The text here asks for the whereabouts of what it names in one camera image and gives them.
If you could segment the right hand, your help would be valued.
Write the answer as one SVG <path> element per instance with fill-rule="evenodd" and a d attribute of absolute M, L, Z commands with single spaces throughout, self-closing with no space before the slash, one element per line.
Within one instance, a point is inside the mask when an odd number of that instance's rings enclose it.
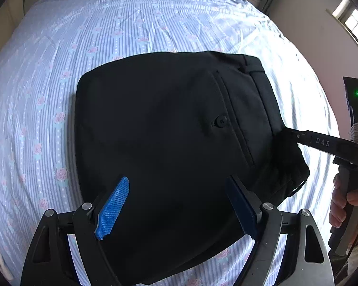
<path fill-rule="evenodd" d="M 340 180 L 340 175 L 336 174 L 333 180 L 334 190 L 331 199 L 331 211 L 329 213 L 329 223 L 334 228 L 340 228 L 342 223 L 346 220 L 347 213 L 345 208 L 347 205 L 358 207 L 358 189 L 344 194 L 343 185 Z"/>

